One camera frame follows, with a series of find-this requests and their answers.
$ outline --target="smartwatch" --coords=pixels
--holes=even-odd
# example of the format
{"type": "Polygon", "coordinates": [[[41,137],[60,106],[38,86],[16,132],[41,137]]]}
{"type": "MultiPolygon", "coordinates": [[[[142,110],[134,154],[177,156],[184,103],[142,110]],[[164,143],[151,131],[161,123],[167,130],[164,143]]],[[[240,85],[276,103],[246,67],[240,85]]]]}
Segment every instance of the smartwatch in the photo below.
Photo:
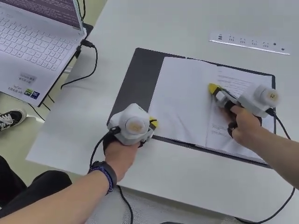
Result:
{"type": "Polygon", "coordinates": [[[108,190],[107,194],[112,192],[117,184],[116,173],[112,169],[112,167],[105,161],[103,161],[103,162],[96,161],[89,168],[88,173],[91,173],[95,170],[101,171],[107,177],[107,179],[109,181],[109,190],[108,190]]]}

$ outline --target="black folder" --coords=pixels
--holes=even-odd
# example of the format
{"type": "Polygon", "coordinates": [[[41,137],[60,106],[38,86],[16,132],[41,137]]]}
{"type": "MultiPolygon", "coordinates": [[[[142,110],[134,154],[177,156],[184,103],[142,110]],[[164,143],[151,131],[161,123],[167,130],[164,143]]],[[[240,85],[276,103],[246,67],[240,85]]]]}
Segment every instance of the black folder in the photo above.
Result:
{"type": "MultiPolygon", "coordinates": [[[[151,99],[156,87],[156,83],[159,77],[160,69],[163,64],[163,60],[165,57],[178,57],[178,58],[185,58],[184,56],[177,56],[168,53],[162,53],[158,51],[148,50],[137,48],[134,52],[133,58],[129,65],[128,71],[126,76],[123,80],[121,85],[120,91],[116,98],[115,104],[112,108],[111,114],[109,116],[108,121],[110,118],[121,111],[123,111],[128,105],[132,103],[137,103],[141,108],[145,111],[149,110],[151,99]]],[[[246,69],[235,68],[232,66],[227,66],[223,64],[217,64],[208,62],[217,66],[228,67],[231,69],[236,69],[240,71],[245,71],[253,74],[258,74],[262,76],[271,76],[272,77],[272,88],[275,89],[275,76],[271,74],[266,74],[257,71],[251,71],[246,69]]],[[[274,133],[276,133],[276,120],[274,119],[274,133]]],[[[177,140],[172,140],[168,138],[163,138],[159,136],[153,136],[156,140],[165,141],[171,144],[176,144],[188,148],[192,148],[194,150],[200,150],[207,153],[213,153],[220,156],[225,156],[231,159],[244,161],[252,164],[256,164],[259,166],[270,168],[270,166],[266,163],[261,163],[257,161],[251,161],[245,158],[239,158],[237,156],[228,155],[221,152],[216,152],[213,150],[209,150],[206,148],[201,148],[194,144],[185,143],[177,140]]]]}

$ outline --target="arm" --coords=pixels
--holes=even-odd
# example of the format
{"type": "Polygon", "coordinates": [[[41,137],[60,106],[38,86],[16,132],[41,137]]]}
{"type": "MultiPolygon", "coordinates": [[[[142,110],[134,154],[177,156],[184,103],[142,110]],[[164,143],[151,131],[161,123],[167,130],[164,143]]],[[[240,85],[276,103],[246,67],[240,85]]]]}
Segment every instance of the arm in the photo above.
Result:
{"type": "Polygon", "coordinates": [[[233,138],[263,158],[279,175],[299,189],[299,143],[275,135],[260,127],[259,121],[245,109],[234,106],[238,127],[233,138]]]}
{"type": "MultiPolygon", "coordinates": [[[[111,143],[106,150],[106,162],[120,181],[132,165],[139,145],[123,146],[111,143]]],[[[109,188],[106,176],[93,171],[68,188],[29,205],[7,217],[0,224],[81,224],[84,223],[109,188]]]]}

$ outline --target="white paper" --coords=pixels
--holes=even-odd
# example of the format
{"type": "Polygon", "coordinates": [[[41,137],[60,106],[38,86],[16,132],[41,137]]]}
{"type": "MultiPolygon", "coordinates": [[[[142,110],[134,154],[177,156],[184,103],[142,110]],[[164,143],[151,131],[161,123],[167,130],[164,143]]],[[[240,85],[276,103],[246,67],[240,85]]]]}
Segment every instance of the white paper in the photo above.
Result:
{"type": "Polygon", "coordinates": [[[217,66],[198,60],[166,57],[149,114],[159,121],[155,135],[204,146],[217,66]]]}
{"type": "MultiPolygon", "coordinates": [[[[240,96],[252,83],[261,84],[272,88],[272,77],[255,75],[243,71],[219,67],[217,83],[233,93],[236,97],[240,96]]],[[[227,121],[224,119],[216,106],[215,101],[211,103],[211,117],[208,125],[206,147],[222,150],[229,154],[237,154],[242,157],[252,157],[261,159],[251,150],[236,143],[227,132],[227,121]]],[[[274,131],[274,119],[267,116],[263,119],[263,127],[269,131],[274,131]]]]}

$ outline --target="black sneaker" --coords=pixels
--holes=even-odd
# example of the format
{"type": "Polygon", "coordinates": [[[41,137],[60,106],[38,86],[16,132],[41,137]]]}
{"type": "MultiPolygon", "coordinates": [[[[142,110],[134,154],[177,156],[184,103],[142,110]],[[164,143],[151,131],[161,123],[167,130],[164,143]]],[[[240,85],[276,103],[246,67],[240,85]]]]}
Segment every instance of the black sneaker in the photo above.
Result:
{"type": "Polygon", "coordinates": [[[24,110],[12,110],[7,113],[0,113],[0,131],[17,126],[22,123],[27,116],[24,110]]]}

